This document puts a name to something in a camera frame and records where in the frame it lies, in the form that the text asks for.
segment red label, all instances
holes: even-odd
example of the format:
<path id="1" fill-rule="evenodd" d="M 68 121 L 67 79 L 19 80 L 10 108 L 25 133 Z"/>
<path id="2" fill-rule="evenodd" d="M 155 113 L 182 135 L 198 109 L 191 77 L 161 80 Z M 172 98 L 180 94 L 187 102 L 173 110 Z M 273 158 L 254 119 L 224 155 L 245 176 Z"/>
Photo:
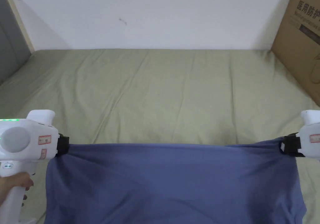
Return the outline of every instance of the red label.
<path id="1" fill-rule="evenodd" d="M 310 135 L 310 142 L 311 142 L 311 143 L 318 143 L 318 142 L 320 142 L 320 134 Z"/>
<path id="2" fill-rule="evenodd" d="M 38 144 L 44 145 L 51 143 L 51 135 L 49 136 L 39 136 Z"/>
<path id="3" fill-rule="evenodd" d="M 42 149 L 41 150 L 41 156 L 39 158 L 39 160 L 43 160 L 47 157 L 47 149 Z"/>

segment white wall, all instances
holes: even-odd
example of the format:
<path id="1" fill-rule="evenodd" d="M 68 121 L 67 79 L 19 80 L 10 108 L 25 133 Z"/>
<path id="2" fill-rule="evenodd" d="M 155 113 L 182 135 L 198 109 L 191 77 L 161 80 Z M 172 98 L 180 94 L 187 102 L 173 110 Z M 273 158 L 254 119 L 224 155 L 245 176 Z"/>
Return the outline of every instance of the white wall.
<path id="1" fill-rule="evenodd" d="M 15 0 L 15 3 L 36 50 L 268 49 L 288 1 Z"/>

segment blue fabric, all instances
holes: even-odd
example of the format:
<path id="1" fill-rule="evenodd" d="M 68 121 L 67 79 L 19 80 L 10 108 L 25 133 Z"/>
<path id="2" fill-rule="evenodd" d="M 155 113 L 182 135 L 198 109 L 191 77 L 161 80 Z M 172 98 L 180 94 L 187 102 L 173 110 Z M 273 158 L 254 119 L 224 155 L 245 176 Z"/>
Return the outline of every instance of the blue fabric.
<path id="1" fill-rule="evenodd" d="M 45 224 L 302 223 L 296 160 L 251 145 L 71 145 L 49 162 Z"/>

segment bed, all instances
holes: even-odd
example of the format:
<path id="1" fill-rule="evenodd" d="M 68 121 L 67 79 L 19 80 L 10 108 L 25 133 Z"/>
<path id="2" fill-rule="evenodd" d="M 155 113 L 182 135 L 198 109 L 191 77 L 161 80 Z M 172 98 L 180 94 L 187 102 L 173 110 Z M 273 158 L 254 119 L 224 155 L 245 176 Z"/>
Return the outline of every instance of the bed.
<path id="1" fill-rule="evenodd" d="M 12 13 L 1 15 L 14 22 Z M 5 70 L 0 117 L 52 109 L 54 126 L 71 143 L 248 144 L 297 132 L 303 125 L 300 112 L 319 109 L 271 51 L 97 49 L 30 55 L 17 28 L 3 33 L 2 46 L 20 46 L 10 44 L 13 51 L 0 64 Z M 27 62 L 17 58 L 22 53 Z M 8 60 L 15 60 L 14 68 Z M 319 223 L 319 162 L 297 163 L 307 206 L 304 222 Z M 46 210 L 45 171 L 46 163 L 40 163 L 22 211 L 39 223 Z"/>

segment finger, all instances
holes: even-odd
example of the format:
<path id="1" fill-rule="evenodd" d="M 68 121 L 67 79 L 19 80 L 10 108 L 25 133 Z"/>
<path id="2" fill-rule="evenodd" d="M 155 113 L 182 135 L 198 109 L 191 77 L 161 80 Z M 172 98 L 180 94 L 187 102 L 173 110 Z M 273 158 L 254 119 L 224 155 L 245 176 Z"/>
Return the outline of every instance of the finger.
<path id="1" fill-rule="evenodd" d="M 30 175 L 27 172 L 17 173 L 15 175 L 4 178 L 5 181 L 13 187 L 29 187 L 28 185 L 25 185 L 26 183 L 29 183 L 30 180 Z"/>
<path id="2" fill-rule="evenodd" d="M 21 186 L 25 187 L 25 188 L 30 188 L 31 186 L 33 186 L 34 183 L 33 181 L 29 178 L 28 180 L 26 180 Z"/>

